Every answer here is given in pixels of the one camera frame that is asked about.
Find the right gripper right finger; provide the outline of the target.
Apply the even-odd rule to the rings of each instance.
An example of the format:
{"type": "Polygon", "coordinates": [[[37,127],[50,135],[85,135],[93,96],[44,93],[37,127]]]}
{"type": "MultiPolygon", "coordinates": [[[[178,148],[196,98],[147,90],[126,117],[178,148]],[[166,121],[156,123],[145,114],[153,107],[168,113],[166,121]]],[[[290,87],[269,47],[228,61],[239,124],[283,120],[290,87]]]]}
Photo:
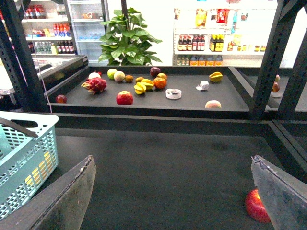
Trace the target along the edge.
{"type": "Polygon", "coordinates": [[[260,199],[276,230],[307,228],[307,184],[259,155],[251,172],[260,199]]]}

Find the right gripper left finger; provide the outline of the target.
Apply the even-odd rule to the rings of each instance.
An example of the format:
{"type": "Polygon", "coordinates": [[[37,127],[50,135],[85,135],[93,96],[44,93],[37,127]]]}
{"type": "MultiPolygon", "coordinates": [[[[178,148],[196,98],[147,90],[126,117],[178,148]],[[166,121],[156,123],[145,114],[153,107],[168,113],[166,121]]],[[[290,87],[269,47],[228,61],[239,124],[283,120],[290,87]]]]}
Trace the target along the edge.
{"type": "Polygon", "coordinates": [[[1,220],[2,230],[78,230],[90,202],[96,175],[89,155],[1,220]]]}

